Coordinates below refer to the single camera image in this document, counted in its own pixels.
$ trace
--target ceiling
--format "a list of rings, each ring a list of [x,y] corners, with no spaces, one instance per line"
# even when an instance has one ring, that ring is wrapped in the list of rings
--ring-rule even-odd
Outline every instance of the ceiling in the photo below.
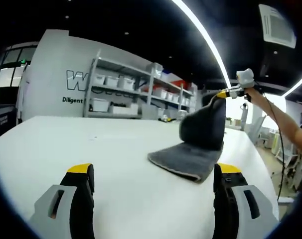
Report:
[[[230,79],[235,79],[236,71],[251,68],[265,92],[283,94],[302,77],[302,0],[183,1],[208,31]],[[199,88],[225,87],[220,68],[202,35],[171,0],[3,3],[0,9],[6,12],[0,27],[1,44],[38,41],[47,28],[68,29],[70,35],[158,62]],[[292,23],[297,35],[295,49],[263,41],[260,3],[276,8]],[[302,86],[288,99],[302,101]]]

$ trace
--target shelving unit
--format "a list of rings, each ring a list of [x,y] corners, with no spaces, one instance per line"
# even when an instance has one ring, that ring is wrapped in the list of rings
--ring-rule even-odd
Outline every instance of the shelving unit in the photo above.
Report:
[[[107,85],[94,85],[94,76],[96,73],[96,69],[105,69],[108,71],[117,72],[119,74],[125,75],[125,76],[131,76],[135,79],[135,85],[134,90],[126,90],[118,87],[110,87]],[[152,69],[151,72],[147,72],[138,68],[135,68],[133,66],[123,64],[111,59],[106,59],[100,57],[100,50],[97,53],[97,56],[95,59],[92,60],[90,71],[89,71],[89,77],[86,87],[86,93],[85,93],[85,100],[84,100],[84,109],[83,109],[83,116],[84,117],[95,117],[95,118],[124,118],[124,119],[140,119],[140,115],[116,115],[111,113],[103,113],[103,112],[90,112],[89,111],[89,100],[92,90],[94,89],[102,89],[106,91],[115,91],[115,92],[122,92],[122,93],[128,93],[134,95],[134,101],[136,102],[137,98],[146,98],[147,99],[147,105],[151,105],[152,100],[157,100],[164,102],[166,104],[176,105],[178,106],[178,110],[181,110],[181,107],[189,107],[186,105],[182,105],[182,96],[185,95],[187,97],[192,97],[193,94],[183,88],[183,84],[181,84],[180,87],[172,84],[171,82],[163,81],[162,79],[159,79],[158,77],[154,76],[154,69]],[[138,91],[139,85],[141,81],[146,81],[149,84],[148,92],[140,92]],[[162,99],[160,97],[152,95],[153,85],[158,84],[161,85],[164,88],[170,89],[172,92],[179,93],[180,100],[178,103],[169,101],[166,99]]]

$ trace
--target gray towel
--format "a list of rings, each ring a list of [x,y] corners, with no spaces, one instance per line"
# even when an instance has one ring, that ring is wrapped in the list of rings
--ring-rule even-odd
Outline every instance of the gray towel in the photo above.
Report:
[[[149,153],[148,159],[171,173],[202,183],[213,170],[221,152],[222,149],[206,150],[188,143],[181,143]]]

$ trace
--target black sign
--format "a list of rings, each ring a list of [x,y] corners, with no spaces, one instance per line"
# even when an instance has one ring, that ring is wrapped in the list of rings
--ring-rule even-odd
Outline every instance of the black sign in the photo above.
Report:
[[[0,115],[0,136],[16,126],[16,109]]]

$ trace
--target cable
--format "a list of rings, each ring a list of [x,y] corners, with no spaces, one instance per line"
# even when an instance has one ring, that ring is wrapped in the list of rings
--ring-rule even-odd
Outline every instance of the cable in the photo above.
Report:
[[[279,201],[279,198],[280,198],[280,195],[281,195],[281,192],[282,192],[283,180],[284,180],[284,171],[285,171],[283,138],[282,138],[282,132],[281,132],[280,126],[279,126],[279,124],[277,123],[276,116],[275,116],[274,111],[273,111],[273,109],[272,109],[271,102],[267,99],[267,97],[265,96],[264,92],[263,92],[263,95],[264,95],[265,99],[267,100],[267,102],[268,102],[269,105],[270,105],[272,114],[274,115],[275,123],[276,123],[277,126],[279,127],[279,133],[280,133],[280,138],[281,138],[281,146],[282,146],[282,154],[283,154],[282,159],[283,159],[283,160],[282,160],[282,177],[281,177],[281,184],[280,184],[279,194],[278,194],[278,196],[277,196],[277,201]]]

